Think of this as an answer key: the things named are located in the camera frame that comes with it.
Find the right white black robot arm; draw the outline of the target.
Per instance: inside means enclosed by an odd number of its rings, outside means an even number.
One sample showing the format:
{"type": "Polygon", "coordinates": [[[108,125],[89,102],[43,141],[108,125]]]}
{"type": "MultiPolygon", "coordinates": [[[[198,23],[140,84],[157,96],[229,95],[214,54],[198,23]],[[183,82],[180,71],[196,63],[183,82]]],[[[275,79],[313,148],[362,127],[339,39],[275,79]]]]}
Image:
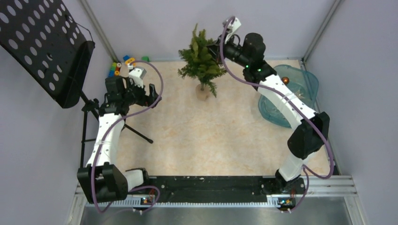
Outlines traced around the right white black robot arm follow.
{"type": "Polygon", "coordinates": [[[290,154],[275,173],[274,190],[288,193],[294,188],[306,161],[325,146],[329,157],[333,157],[328,142],[330,118],[327,113],[318,113],[303,103],[286,84],[277,71],[265,60],[266,46],[258,33],[245,36],[243,45],[235,44],[234,38],[223,35],[209,45],[208,52],[216,62],[229,59],[243,66],[243,83],[249,84],[272,102],[283,114],[294,130],[287,141],[290,154]]]}

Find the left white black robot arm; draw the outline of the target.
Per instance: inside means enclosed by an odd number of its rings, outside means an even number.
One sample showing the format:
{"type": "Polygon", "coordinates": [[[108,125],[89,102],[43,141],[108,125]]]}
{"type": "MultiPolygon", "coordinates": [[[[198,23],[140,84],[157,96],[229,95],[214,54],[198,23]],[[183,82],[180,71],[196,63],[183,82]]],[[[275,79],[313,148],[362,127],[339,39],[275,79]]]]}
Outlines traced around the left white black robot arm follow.
{"type": "Polygon", "coordinates": [[[79,184],[91,204],[124,200],[133,189],[144,194],[151,186],[145,168],[121,172],[115,161],[130,106],[154,108],[161,97],[154,84],[149,84],[146,92],[145,86],[138,85],[133,78],[114,76],[107,78],[105,84],[104,102],[99,104],[95,99],[90,104],[99,113],[94,149],[86,165],[77,172],[79,184]]]}

